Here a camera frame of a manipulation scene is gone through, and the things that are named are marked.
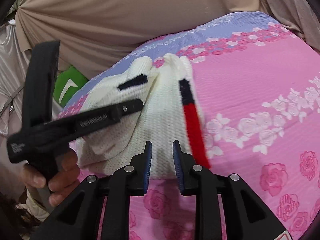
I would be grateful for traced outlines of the person's left hand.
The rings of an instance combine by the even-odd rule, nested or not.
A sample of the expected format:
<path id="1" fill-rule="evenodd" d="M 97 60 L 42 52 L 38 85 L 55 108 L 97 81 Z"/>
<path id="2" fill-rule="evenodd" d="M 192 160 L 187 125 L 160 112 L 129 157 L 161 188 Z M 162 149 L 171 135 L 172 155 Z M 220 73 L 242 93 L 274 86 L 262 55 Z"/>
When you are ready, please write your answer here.
<path id="1" fill-rule="evenodd" d="M 21 169 L 21 180 L 29 192 L 48 186 L 48 189 L 52 191 L 52 194 L 48 197 L 48 202 L 52 207 L 56 207 L 63 202 L 80 184 L 78 180 L 80 168 L 77 164 L 77 154 L 73 149 L 69 148 L 62 156 L 62 169 L 48 182 L 38 170 L 29 164 L 24 164 Z"/>

